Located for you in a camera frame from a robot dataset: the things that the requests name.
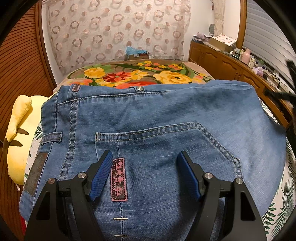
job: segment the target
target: blue clamp pad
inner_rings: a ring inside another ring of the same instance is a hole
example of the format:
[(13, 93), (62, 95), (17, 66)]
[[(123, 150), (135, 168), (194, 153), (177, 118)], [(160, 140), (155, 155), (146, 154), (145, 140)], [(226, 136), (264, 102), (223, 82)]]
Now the blue clamp pad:
[(202, 196), (200, 193), (198, 180), (197, 180), (196, 176), (194, 175), (191, 167), (189, 166), (189, 164), (182, 152), (180, 152), (177, 157), (177, 165), (181, 170), (181, 174), (182, 174), (183, 180), (186, 183), (189, 194), (196, 201), (198, 201)]
[(91, 191), (89, 194), (91, 201), (94, 201), (95, 198), (101, 195), (105, 182), (111, 171), (112, 164), (113, 155), (112, 152), (109, 151), (108, 154), (105, 156), (104, 160), (102, 161), (100, 168), (98, 169), (97, 173), (95, 174), (91, 182)]

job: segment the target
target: circle pattern curtain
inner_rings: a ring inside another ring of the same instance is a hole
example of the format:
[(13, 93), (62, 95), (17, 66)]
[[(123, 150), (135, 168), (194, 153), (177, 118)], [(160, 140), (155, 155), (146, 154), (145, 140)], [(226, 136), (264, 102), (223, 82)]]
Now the circle pattern curtain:
[(63, 74), (124, 60), (127, 46), (183, 60), (189, 0), (50, 0), (43, 7)]

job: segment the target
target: yellow plush toy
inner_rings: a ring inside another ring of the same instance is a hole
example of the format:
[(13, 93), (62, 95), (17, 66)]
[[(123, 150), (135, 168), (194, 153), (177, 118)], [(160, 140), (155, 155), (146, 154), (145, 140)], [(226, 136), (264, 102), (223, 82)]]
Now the yellow plush toy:
[(28, 154), (35, 130), (41, 120), (41, 107), (51, 97), (20, 95), (15, 100), (5, 135), (3, 153), (7, 156), (8, 174), (16, 184), (24, 184)]

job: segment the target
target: metal button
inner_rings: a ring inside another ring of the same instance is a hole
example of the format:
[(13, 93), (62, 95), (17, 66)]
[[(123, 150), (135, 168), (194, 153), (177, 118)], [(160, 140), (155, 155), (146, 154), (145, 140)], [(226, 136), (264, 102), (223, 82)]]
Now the metal button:
[(240, 179), (240, 178), (235, 179), (235, 182), (236, 182), (237, 184), (243, 184), (243, 180)]
[(205, 178), (211, 179), (211, 178), (213, 178), (213, 175), (211, 173), (207, 172), (207, 173), (205, 173)]
[(47, 181), (49, 184), (53, 184), (54, 182), (55, 182), (55, 179), (54, 178), (50, 178), (50, 179), (48, 179), (48, 181)]
[(78, 178), (85, 178), (86, 174), (85, 172), (81, 172), (78, 174)]
[(143, 88), (142, 86), (137, 86), (136, 89), (137, 89), (138, 91), (143, 91), (143, 90), (144, 90), (144, 88)]

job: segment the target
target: jeans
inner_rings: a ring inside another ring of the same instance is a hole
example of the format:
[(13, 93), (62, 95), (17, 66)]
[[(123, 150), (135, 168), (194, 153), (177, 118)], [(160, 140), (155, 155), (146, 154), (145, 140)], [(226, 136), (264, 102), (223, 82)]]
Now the jeans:
[[(62, 86), (44, 103), (41, 116), (43, 134), (49, 135), (22, 193), (21, 215), (29, 219), (50, 177), (71, 179), (110, 150), (114, 159), (124, 158), (126, 200), (112, 201), (109, 177), (92, 203), (106, 240), (185, 240), (199, 205), (176, 166), (182, 150), (218, 179), (242, 178), (260, 215), (283, 173), (285, 129), (267, 117), (254, 88), (244, 82), (149, 85), (142, 91)], [(78, 240), (70, 203), (67, 208)], [(222, 209), (223, 199), (212, 239)]]

